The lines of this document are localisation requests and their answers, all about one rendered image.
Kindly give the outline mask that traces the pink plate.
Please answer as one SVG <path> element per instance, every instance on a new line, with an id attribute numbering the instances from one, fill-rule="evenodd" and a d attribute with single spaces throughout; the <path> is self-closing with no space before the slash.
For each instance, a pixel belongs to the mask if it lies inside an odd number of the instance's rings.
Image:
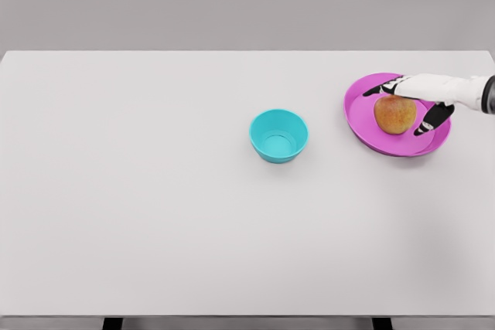
<path id="1" fill-rule="evenodd" d="M 372 73 L 361 77 L 347 89 L 343 99 L 343 111 L 354 134 L 369 148 L 385 155 L 415 157 L 426 155 L 440 148 L 449 137 L 452 122 L 447 119 L 434 131 L 415 136 L 414 131 L 423 117 L 434 105 L 430 101 L 416 100 L 417 117 L 413 126 L 403 134 L 387 134 L 382 131 L 374 117 L 374 104 L 380 94 L 364 97 L 369 89 L 392 80 L 397 73 Z"/>

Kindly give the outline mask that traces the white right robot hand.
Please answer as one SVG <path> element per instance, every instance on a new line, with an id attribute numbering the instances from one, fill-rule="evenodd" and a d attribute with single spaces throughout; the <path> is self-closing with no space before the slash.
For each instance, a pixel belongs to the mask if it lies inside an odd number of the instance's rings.
<path id="1" fill-rule="evenodd" d="M 421 136 L 434 131 L 447 121 L 453 114 L 457 101 L 457 90 L 465 83 L 465 79 L 446 75 L 418 74 L 399 76 L 393 80 L 377 85 L 365 93 L 364 97 L 372 94 L 391 94 L 413 100 L 434 102 L 415 129 L 414 136 Z"/>

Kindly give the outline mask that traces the red-yellow apple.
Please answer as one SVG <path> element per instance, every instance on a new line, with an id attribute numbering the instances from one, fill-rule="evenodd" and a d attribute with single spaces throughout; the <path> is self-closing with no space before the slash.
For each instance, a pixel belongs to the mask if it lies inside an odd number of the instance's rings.
<path id="1" fill-rule="evenodd" d="M 412 99 L 389 95 L 374 104 L 374 118 L 378 127 L 387 134 L 403 134 L 412 128 L 417 107 Z"/>

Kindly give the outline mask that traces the blue bowl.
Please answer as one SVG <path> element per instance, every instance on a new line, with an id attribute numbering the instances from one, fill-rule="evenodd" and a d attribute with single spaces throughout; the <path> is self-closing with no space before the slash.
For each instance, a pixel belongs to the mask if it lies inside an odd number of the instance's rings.
<path id="1" fill-rule="evenodd" d="M 309 140 L 306 122 L 296 113 L 284 109 L 261 112 L 251 121 L 248 133 L 258 155 L 274 164 L 295 159 Z"/>

